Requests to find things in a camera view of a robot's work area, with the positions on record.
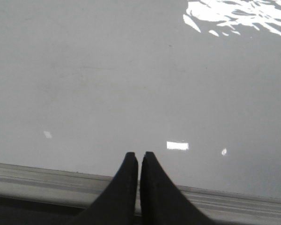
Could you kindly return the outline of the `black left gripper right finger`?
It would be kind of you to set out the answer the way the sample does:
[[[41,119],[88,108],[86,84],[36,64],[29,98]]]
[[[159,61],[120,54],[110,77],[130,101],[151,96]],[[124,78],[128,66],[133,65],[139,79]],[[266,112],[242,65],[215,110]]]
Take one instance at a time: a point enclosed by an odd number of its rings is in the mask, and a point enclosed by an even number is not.
[[[146,152],[140,176],[144,225],[214,225],[174,185],[153,152]]]

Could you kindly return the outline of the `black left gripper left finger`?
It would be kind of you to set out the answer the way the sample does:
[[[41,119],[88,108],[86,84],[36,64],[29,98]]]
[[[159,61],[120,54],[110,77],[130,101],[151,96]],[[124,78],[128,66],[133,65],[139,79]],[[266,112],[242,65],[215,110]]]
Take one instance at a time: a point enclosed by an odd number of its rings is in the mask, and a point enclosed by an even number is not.
[[[138,161],[128,152],[106,189],[69,225],[132,225],[138,186]]]

